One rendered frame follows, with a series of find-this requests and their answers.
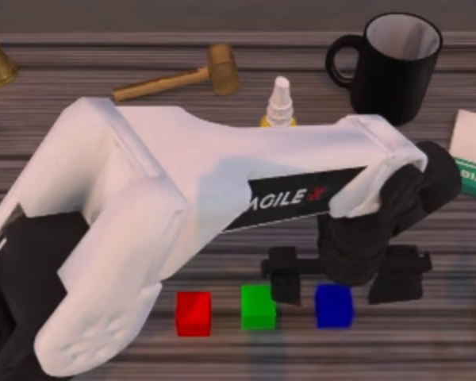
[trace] blue cube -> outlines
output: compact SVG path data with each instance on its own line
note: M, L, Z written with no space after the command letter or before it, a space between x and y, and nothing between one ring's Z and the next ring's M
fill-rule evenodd
M317 328L344 329L352 325L355 308L349 287L320 284L314 298Z

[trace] cube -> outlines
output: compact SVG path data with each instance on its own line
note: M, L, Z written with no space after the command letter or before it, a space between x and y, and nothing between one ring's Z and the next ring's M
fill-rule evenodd
M320 284L315 294L317 328L345 329L352 325L355 309L351 289L338 284Z
M176 331L180 337L207 337L212 325L212 297L209 292L178 292Z
M272 330L277 309L271 298L270 284L247 284L241 287L241 329Z

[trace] mug handle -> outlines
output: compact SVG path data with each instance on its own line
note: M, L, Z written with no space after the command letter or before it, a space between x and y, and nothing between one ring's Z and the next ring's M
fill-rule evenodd
M343 48L354 48L358 54L363 46L363 37L354 34L348 34L338 38L328 49L326 53L326 71L332 81L338 86L348 89L353 78L343 76L335 65L335 56Z

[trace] hammer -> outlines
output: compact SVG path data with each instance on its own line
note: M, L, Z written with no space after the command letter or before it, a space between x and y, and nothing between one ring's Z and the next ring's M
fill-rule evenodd
M214 44L208 48L208 66L187 73L169 75L147 82L134 83L113 90L115 101L138 98L143 95L204 82L211 79L213 91L217 95L230 95L240 89L240 77L236 69L232 47L229 44Z

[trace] mug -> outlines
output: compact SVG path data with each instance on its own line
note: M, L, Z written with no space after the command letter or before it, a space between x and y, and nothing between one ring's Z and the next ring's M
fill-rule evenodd
M337 39L325 66L333 82L349 90L357 114L378 114L399 126L418 114L442 47L443 36L430 21L410 13L384 13L367 23L362 36ZM352 77L335 65L342 48L358 52Z

